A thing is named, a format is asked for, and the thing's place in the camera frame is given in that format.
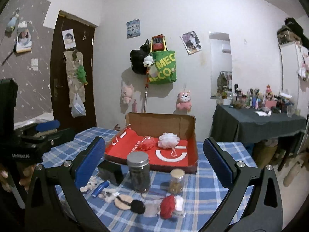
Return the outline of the person's left hand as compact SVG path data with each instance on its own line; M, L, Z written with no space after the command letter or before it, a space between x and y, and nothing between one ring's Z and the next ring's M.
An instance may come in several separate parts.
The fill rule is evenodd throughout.
M11 175L9 171L7 171L2 165L1 165L1 185L2 188L7 191L11 192L12 187L10 186L8 182L8 177L11 176L13 180L19 180L19 185L24 188L26 192L29 191L29 186L31 182L32 175L34 173L36 165L31 165L26 168L23 168L23 173L20 171L17 173L17 175Z

